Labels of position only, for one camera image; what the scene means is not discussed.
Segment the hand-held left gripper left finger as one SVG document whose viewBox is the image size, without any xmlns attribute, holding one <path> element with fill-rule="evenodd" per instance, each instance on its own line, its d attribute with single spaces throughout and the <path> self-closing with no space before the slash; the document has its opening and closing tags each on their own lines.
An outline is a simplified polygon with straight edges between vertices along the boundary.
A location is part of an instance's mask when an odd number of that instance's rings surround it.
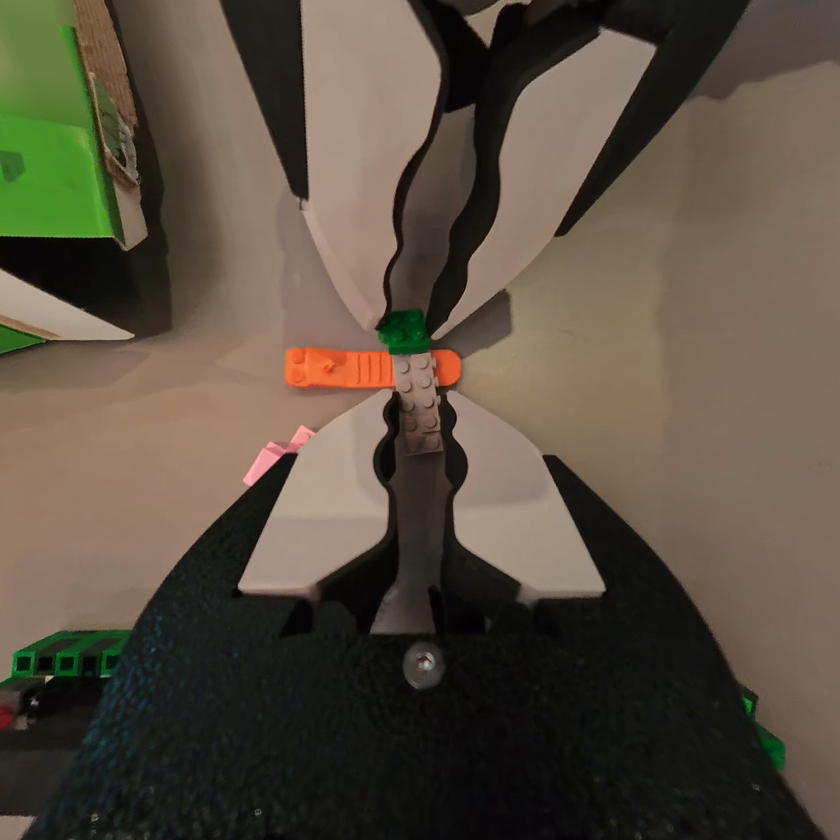
<svg viewBox="0 0 840 840">
<path fill-rule="evenodd" d="M 398 405 L 378 391 L 332 420 L 295 457 L 238 583 L 243 595 L 340 603 L 371 630 L 399 567 Z"/>
</svg>

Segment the green cardboard box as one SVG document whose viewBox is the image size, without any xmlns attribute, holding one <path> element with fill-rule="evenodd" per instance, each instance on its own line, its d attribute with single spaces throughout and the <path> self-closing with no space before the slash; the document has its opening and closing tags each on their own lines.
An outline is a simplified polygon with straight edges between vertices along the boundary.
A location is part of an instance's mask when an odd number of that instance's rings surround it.
<svg viewBox="0 0 840 840">
<path fill-rule="evenodd" d="M 2 236 L 144 241 L 139 124 L 107 2 L 1 2 Z"/>
</svg>

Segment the grey long brick plate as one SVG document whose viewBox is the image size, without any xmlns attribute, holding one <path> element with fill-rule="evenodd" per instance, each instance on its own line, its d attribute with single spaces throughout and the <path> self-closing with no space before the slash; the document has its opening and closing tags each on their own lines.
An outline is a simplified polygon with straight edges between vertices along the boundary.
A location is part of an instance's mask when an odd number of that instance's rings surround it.
<svg viewBox="0 0 840 840">
<path fill-rule="evenodd" d="M 430 352 L 395 354 L 392 367 L 406 453 L 431 455 L 443 452 L 436 360 Z"/>
</svg>

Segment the orange brick separator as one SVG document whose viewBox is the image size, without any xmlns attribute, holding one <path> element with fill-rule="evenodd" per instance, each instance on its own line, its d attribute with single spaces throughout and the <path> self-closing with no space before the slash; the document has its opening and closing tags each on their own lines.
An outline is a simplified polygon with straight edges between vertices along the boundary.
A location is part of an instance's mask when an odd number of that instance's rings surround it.
<svg viewBox="0 0 840 840">
<path fill-rule="evenodd" d="M 392 357 L 386 350 L 289 348 L 285 380 L 301 390 L 395 389 Z"/>
</svg>

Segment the green angled brick plate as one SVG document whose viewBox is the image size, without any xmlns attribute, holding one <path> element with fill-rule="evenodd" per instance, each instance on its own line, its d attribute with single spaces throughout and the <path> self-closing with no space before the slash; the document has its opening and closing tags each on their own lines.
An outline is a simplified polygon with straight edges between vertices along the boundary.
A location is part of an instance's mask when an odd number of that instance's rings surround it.
<svg viewBox="0 0 840 840">
<path fill-rule="evenodd" d="M 423 310 L 393 310 L 386 314 L 377 330 L 379 341 L 390 355 L 425 354 L 429 336 Z"/>
</svg>

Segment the green brick assembly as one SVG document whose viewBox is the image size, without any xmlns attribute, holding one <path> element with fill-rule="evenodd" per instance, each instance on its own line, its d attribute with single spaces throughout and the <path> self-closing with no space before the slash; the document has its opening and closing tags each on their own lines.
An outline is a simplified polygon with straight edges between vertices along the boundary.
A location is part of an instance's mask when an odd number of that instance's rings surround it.
<svg viewBox="0 0 840 840">
<path fill-rule="evenodd" d="M 2 731 L 92 711 L 131 633 L 128 628 L 62 630 L 14 651 L 1 680 Z"/>
</svg>

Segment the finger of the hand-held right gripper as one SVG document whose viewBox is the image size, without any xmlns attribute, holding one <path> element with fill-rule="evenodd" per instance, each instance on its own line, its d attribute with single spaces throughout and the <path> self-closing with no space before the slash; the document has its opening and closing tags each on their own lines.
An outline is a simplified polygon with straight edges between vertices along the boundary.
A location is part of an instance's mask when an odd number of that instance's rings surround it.
<svg viewBox="0 0 840 840">
<path fill-rule="evenodd" d="M 427 310 L 435 340 L 545 249 L 656 49 L 599 23 L 537 23 L 492 56 L 475 108 L 473 185 Z"/>
<path fill-rule="evenodd" d="M 407 194 L 443 115 L 444 41 L 428 2 L 301 2 L 308 195 L 302 215 L 364 330 L 392 308 Z"/>
</svg>

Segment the green brick stack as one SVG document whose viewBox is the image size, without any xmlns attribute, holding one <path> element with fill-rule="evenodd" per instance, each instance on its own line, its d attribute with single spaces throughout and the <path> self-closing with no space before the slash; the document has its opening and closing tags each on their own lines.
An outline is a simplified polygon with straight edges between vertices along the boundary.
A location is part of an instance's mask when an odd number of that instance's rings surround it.
<svg viewBox="0 0 840 840">
<path fill-rule="evenodd" d="M 784 771 L 786 765 L 786 747 L 779 737 L 758 722 L 759 696 L 744 684 L 739 683 L 738 687 L 742 705 L 759 736 L 763 750 L 769 756 L 773 767 L 777 771 Z"/>
</svg>

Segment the grey desk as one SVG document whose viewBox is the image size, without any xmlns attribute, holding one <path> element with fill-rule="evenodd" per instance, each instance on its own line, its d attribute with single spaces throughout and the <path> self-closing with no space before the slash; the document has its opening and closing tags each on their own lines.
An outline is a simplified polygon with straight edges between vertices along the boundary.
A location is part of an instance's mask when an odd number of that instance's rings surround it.
<svg viewBox="0 0 840 840">
<path fill-rule="evenodd" d="M 375 344 L 317 252 L 218 2 L 117 2 L 164 183 L 172 330 L 2 359 L 2 672 L 130 625 L 268 440 L 355 393 L 280 357 Z M 838 838 L 838 2 L 752 2 L 688 102 L 453 333 L 463 392 L 669 565 Z"/>
</svg>

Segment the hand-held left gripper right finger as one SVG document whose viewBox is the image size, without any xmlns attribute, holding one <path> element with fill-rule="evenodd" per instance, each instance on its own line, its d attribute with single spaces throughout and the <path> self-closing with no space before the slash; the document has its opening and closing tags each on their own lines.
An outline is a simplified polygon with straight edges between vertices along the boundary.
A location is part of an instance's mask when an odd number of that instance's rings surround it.
<svg viewBox="0 0 840 840">
<path fill-rule="evenodd" d="M 461 394 L 439 409 L 449 489 L 435 629 L 557 634 L 557 609 L 597 602 L 606 585 L 543 455 Z"/>
</svg>

